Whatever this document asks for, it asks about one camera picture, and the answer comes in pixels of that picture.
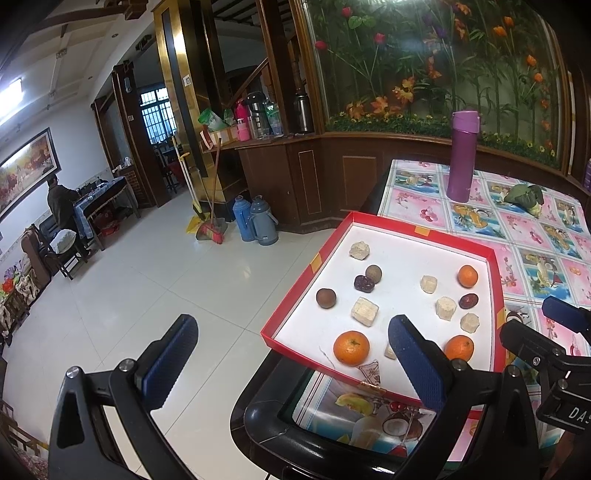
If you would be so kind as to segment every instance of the fluorescent light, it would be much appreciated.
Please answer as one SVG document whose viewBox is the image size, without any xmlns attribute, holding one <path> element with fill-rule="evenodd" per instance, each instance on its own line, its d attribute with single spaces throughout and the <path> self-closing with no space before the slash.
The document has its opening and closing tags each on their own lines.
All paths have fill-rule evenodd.
<svg viewBox="0 0 591 480">
<path fill-rule="evenodd" d="M 21 79 L 15 80 L 0 92 L 0 123 L 4 123 L 16 113 L 23 96 Z"/>
</svg>

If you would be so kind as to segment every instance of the thermos flask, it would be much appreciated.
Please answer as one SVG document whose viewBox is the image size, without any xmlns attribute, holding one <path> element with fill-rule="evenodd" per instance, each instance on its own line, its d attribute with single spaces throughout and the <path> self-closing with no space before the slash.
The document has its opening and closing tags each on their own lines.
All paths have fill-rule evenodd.
<svg viewBox="0 0 591 480">
<path fill-rule="evenodd" d="M 473 110 L 452 114 L 452 158 L 449 167 L 447 197 L 465 203 L 470 199 L 476 140 L 480 131 L 480 116 Z"/>
</svg>

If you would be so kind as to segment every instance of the glass display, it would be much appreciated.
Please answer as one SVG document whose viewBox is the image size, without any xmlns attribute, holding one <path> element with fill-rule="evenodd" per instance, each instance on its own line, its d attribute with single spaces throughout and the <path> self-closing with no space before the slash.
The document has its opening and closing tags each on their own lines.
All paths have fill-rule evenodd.
<svg viewBox="0 0 591 480">
<path fill-rule="evenodd" d="M 450 138 L 559 168 L 560 75 L 550 27 L 522 0 L 303 0 L 331 131 Z"/>
</svg>

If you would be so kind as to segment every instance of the painting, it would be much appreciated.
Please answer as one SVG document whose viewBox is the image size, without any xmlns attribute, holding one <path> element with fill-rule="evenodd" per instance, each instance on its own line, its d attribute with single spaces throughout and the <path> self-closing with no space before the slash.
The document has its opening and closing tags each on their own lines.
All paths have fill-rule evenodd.
<svg viewBox="0 0 591 480">
<path fill-rule="evenodd" d="M 0 163 L 0 219 L 57 171 L 60 164 L 47 128 Z"/>
</svg>

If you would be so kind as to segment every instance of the person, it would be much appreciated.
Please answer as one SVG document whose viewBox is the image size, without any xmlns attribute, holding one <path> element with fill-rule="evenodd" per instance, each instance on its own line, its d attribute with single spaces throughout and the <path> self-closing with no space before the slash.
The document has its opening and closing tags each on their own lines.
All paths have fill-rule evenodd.
<svg viewBox="0 0 591 480">
<path fill-rule="evenodd" d="M 86 248 L 80 239 L 74 218 L 74 203 L 80 199 L 80 195 L 75 190 L 70 190 L 63 185 L 59 185 L 55 175 L 51 175 L 47 179 L 47 185 L 49 185 L 47 204 L 53 217 L 56 219 L 57 226 L 61 230 L 72 230 L 76 234 L 76 240 L 74 241 L 76 249 L 82 257 L 87 258 L 91 251 Z"/>
</svg>

